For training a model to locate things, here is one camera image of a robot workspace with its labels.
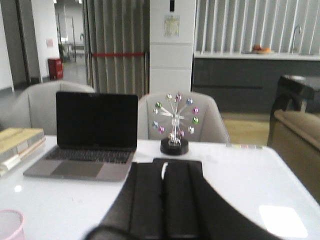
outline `table surface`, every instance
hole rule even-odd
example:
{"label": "table surface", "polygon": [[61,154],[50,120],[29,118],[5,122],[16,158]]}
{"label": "table surface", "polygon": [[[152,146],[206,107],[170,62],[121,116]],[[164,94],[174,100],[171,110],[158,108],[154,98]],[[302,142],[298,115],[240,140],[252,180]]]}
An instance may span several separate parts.
{"label": "table surface", "polygon": [[[0,210],[23,213],[27,240],[83,239],[102,220],[124,183],[23,176],[56,144],[55,136],[46,136],[43,147],[0,178]],[[133,161],[147,163],[155,157],[172,158],[160,152],[160,141],[138,140]],[[282,229],[288,234],[282,239],[320,239],[320,206],[271,148],[190,142],[189,152],[174,158],[202,161],[203,175],[209,184],[230,205],[265,229],[264,209],[275,207],[275,213],[267,214],[274,223],[285,219],[286,216],[277,215],[281,209],[293,210],[306,232],[297,238],[301,226],[284,224]]]}

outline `red rope barrier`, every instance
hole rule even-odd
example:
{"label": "red rope barrier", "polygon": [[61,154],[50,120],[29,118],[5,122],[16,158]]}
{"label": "red rope barrier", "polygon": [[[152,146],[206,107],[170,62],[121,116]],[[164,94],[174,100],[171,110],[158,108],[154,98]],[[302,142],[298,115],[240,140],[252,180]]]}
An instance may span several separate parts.
{"label": "red rope barrier", "polygon": [[135,57],[135,56],[143,56],[145,55],[144,52],[93,52],[92,57],[98,58],[98,57]]}

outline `black base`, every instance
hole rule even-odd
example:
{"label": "black base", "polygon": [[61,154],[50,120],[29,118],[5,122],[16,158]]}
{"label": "black base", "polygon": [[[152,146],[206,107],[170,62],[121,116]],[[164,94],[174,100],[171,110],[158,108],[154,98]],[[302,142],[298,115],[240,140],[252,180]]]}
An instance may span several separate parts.
{"label": "black base", "polygon": [[189,142],[188,140],[181,138],[180,145],[169,145],[170,139],[168,137],[161,140],[160,151],[168,155],[182,155],[186,154],[189,151]]}

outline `laptop screen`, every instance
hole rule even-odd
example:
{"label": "laptop screen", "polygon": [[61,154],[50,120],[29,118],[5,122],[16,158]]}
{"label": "laptop screen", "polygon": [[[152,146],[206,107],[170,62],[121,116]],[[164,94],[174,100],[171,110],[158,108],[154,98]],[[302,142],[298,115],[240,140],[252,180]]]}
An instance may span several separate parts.
{"label": "laptop screen", "polygon": [[135,150],[138,96],[59,91],[57,143],[61,148]]}

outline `pink trash bin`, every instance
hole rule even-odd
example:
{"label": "pink trash bin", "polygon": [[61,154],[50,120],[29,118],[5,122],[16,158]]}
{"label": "pink trash bin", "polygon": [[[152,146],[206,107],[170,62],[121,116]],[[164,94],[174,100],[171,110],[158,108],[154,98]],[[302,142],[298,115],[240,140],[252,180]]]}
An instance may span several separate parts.
{"label": "pink trash bin", "polygon": [[0,210],[0,240],[26,240],[25,219],[16,210]]}

